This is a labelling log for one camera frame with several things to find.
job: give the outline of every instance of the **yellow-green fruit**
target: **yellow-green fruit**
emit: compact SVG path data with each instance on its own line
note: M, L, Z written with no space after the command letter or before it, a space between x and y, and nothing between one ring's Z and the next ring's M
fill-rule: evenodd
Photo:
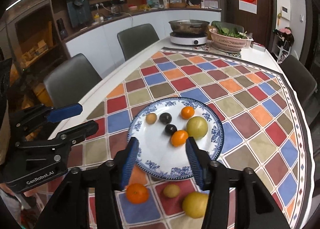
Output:
M209 195L200 192L188 194L182 202L182 209L187 216L197 219L204 217Z
M147 114L146 116L147 124L154 124L156 120L157 120L157 115L154 112Z
M190 137L200 140L208 132L208 123L201 116L194 116L187 122L187 132Z
M180 187L175 184L167 185L163 189L163 194L169 198L177 197L180 194Z

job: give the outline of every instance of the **black fruit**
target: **black fruit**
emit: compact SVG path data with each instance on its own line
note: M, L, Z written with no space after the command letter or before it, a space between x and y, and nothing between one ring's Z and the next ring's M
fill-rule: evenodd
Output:
M177 127L173 124L167 124L164 128L165 133L170 136L172 136L177 130Z
M159 120L163 124L168 124L172 121L172 116L168 112L164 112L160 115Z

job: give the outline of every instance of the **metal pot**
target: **metal pot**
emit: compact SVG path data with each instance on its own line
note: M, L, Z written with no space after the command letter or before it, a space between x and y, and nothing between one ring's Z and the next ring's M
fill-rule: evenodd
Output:
M209 22L198 20L181 20L169 22L171 29L176 33L204 34L207 32Z

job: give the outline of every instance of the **blue and white plate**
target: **blue and white plate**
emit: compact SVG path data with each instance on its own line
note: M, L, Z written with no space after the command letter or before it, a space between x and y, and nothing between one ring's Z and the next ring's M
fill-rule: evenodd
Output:
M152 176L165 180L193 177L185 145L172 146L170 136L164 131L165 125L159 121L160 114L168 112L172 116L171 123L178 130L185 130L188 120L180 116L181 109L185 106L192 106L195 109L194 116L202 116L208 123L208 133L196 141L199 149L207 151L212 160L216 160L221 153L224 143L222 123L208 106L185 97L161 99L149 104L137 114L128 133L128 142L133 136L139 140L138 166ZM150 125L146 122L146 115L151 112L158 118Z

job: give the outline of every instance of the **orange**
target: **orange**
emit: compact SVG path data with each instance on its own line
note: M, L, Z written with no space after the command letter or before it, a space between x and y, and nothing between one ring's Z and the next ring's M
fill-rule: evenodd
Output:
M173 146L178 147L186 143L189 135L184 130L176 131L171 137L171 143Z
M144 203L149 198L148 189L139 183L129 185L125 195L132 204Z
M192 116L194 116L194 114L195 114L195 109L193 109L193 107L191 106L183 107L181 110L181 117L186 120L190 119Z

